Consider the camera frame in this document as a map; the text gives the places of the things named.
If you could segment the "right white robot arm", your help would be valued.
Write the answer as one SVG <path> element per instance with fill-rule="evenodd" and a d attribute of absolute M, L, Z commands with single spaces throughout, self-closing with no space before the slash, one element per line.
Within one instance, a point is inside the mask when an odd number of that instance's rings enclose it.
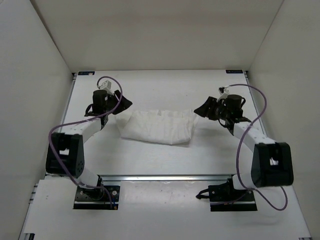
<path fill-rule="evenodd" d="M 288 143 L 277 142 L 255 128 L 243 115 L 246 99 L 237 94 L 224 93 L 220 98 L 208 97 L 193 112 L 219 124 L 238 138 L 253 153 L 248 173 L 237 172 L 225 183 L 211 185 L 196 196 L 207 199 L 222 195 L 236 200 L 244 191 L 264 187 L 290 186 L 294 182 L 291 148 Z"/>

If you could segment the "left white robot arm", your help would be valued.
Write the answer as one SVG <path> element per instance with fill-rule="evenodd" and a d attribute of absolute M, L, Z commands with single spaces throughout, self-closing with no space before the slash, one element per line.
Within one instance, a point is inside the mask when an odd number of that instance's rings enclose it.
<path fill-rule="evenodd" d="M 49 132 L 46 172 L 69 177 L 93 199 L 110 197 L 102 177 L 85 167 L 84 143 L 106 126 L 110 114 L 118 115 L 132 104 L 121 90 L 95 90 L 92 103 L 86 108 L 82 120 L 59 125 L 58 128 L 64 127 L 64 131 L 56 132 L 53 129 Z"/>

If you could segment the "white pleated skirt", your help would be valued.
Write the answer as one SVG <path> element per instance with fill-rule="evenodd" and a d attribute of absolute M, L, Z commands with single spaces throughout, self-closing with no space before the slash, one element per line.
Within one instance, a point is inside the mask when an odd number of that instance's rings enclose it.
<path fill-rule="evenodd" d="M 115 116 L 122 138 L 164 145 L 190 142 L 198 120 L 191 109 L 135 110 Z"/>

